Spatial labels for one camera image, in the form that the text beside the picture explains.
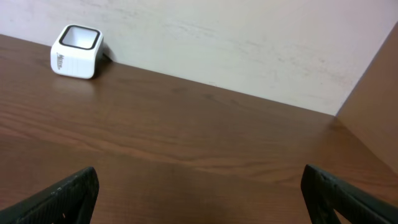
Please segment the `white container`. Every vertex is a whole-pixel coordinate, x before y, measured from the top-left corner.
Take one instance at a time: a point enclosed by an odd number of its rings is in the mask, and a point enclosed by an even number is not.
[[[91,78],[103,54],[101,31],[78,25],[66,26],[51,48],[51,68],[60,75]]]

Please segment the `white plastic box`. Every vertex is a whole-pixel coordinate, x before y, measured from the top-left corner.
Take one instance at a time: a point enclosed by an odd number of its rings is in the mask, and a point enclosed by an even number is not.
[[[91,78],[103,54],[101,31],[78,25],[66,26],[51,48],[51,68],[60,75]]]

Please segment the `brown wooden surface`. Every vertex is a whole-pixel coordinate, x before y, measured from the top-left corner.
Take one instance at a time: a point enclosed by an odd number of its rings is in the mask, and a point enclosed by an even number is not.
[[[398,173],[398,24],[338,113]]]
[[[61,77],[49,52],[0,35],[0,209],[94,166],[93,223],[309,223],[308,163],[398,205],[332,116],[116,63]]]

